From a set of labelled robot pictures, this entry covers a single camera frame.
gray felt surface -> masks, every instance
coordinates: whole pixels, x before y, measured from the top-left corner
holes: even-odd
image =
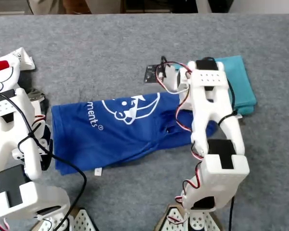
[[[44,91],[51,105],[159,91],[143,77],[162,54],[179,62],[241,54],[258,105],[241,127],[250,174],[237,192],[233,230],[289,231],[289,14],[0,17],[0,56],[21,46],[37,66],[21,74],[22,86]],[[102,177],[86,172],[79,206],[101,231],[153,230],[194,174],[189,148],[107,168]],[[82,184],[53,165],[41,181],[63,187],[71,200]],[[228,212],[217,212],[225,227]],[[29,230],[34,222],[10,224]]]

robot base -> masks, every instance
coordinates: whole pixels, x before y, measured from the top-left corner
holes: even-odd
[[[69,216],[69,227],[65,227],[65,229],[59,229],[60,231],[98,231],[91,221],[89,215],[87,214],[85,209],[81,209],[76,217]],[[56,220],[56,218],[51,217],[47,220],[43,220],[40,227],[38,229],[32,229],[33,231],[53,231],[60,220]]]
[[[180,205],[169,206],[165,216],[159,222],[155,231],[221,231],[210,213],[195,212],[182,224],[173,224],[168,221],[167,216],[177,220],[184,220]]]

cartoon face print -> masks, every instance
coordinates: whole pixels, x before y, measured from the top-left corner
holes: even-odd
[[[130,98],[102,101],[105,109],[114,115],[115,119],[127,125],[134,120],[149,116],[156,108],[160,95],[137,95]]]

white label tag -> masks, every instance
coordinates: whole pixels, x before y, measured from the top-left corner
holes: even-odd
[[[94,175],[100,177],[102,175],[102,169],[101,167],[98,167],[94,170]]]
[[[237,114],[237,115],[236,115],[236,118],[237,118],[237,119],[242,119],[243,116],[242,116],[241,114]]]

folded teal towel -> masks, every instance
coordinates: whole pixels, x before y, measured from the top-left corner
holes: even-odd
[[[225,72],[231,86],[235,92],[236,104],[235,109],[241,115],[248,115],[254,112],[254,106],[257,103],[254,92],[252,91],[249,78],[247,76],[242,56],[230,56],[217,58],[216,61],[222,62]]]

